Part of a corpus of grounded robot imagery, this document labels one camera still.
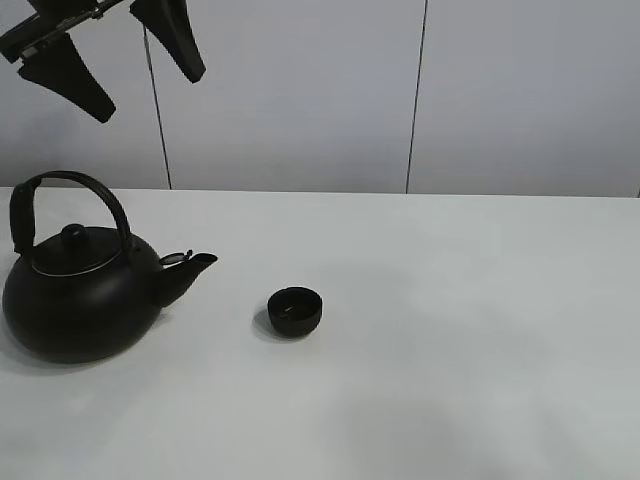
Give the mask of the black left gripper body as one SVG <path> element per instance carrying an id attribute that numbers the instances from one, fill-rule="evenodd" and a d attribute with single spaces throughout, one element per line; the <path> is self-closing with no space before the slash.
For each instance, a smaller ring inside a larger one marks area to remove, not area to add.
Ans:
<path id="1" fill-rule="evenodd" d="M 89 19 L 100 19 L 120 0 L 29 1 L 35 13 L 1 36 L 1 54 L 10 63 L 28 58 Z"/>

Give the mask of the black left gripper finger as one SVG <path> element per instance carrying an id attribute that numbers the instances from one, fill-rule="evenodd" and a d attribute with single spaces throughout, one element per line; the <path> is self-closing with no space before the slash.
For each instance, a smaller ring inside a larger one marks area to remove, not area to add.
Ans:
<path id="1" fill-rule="evenodd" d="M 156 37 L 191 83 L 202 79 L 206 66 L 193 35 L 185 0 L 136 0 L 130 13 Z"/>
<path id="2" fill-rule="evenodd" d="M 79 55 L 69 34 L 23 52 L 18 74 L 64 97 L 94 119 L 106 123 L 116 107 Z"/>

